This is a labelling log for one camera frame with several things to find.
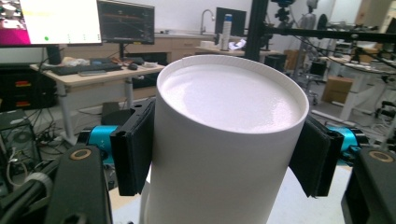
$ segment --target white cylinder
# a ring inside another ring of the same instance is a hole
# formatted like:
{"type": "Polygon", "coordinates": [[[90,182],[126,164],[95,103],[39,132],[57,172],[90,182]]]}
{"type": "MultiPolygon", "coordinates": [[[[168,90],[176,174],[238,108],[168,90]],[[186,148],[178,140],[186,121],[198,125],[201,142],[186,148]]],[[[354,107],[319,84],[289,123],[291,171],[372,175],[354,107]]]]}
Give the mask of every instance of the white cylinder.
{"type": "Polygon", "coordinates": [[[222,41],[221,50],[228,50],[228,43],[230,42],[231,27],[233,24],[233,15],[225,14],[223,30],[222,30],[222,41]]]}
{"type": "Polygon", "coordinates": [[[265,223],[308,112],[304,91],[219,55],[169,64],[157,87],[148,224],[265,223]]]}

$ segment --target white bottle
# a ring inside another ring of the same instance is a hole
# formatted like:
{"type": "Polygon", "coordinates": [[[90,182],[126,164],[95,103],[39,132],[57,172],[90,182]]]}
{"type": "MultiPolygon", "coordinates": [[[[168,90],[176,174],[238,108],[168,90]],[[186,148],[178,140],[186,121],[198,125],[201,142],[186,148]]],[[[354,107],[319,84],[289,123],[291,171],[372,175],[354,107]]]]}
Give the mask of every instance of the white bottle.
{"type": "Polygon", "coordinates": [[[221,45],[220,45],[221,50],[228,50],[228,42],[230,42],[232,23],[233,23],[233,15],[225,14],[222,39],[221,39],[221,45]]]}

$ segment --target bottle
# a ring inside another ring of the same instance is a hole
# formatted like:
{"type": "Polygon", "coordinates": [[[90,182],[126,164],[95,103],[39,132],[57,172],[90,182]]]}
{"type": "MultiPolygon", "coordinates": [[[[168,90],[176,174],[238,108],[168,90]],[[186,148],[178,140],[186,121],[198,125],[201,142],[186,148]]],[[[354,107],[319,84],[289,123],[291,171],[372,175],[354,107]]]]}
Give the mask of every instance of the bottle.
{"type": "Polygon", "coordinates": [[[228,42],[230,42],[232,23],[233,23],[233,15],[225,14],[224,24],[223,24],[223,32],[222,32],[221,48],[220,48],[221,50],[228,50],[228,42]]]}

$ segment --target chair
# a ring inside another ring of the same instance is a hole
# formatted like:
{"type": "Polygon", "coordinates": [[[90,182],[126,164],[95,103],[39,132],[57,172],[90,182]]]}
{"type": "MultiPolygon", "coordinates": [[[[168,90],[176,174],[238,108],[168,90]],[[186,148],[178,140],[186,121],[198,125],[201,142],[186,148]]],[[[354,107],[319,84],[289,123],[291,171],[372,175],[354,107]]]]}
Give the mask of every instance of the chair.
{"type": "Polygon", "coordinates": [[[305,94],[308,97],[312,97],[313,105],[318,104],[318,94],[311,91],[312,82],[323,81],[323,76],[326,71],[326,63],[325,62],[312,62],[311,68],[309,69],[309,73],[304,74],[306,79],[305,85],[305,94]]]}

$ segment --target white cylindrical container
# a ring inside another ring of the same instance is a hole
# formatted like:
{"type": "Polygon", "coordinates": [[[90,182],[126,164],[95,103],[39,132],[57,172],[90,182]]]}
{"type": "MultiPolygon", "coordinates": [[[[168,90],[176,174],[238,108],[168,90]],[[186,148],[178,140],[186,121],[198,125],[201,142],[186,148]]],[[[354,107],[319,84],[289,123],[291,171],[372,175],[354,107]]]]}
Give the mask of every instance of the white cylindrical container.
{"type": "Polygon", "coordinates": [[[223,32],[221,40],[221,50],[228,50],[228,43],[230,42],[231,26],[233,24],[233,15],[225,14],[223,23],[223,32]]]}
{"type": "Polygon", "coordinates": [[[265,223],[308,113],[304,91],[219,55],[169,64],[157,87],[146,222],[265,223]]]}

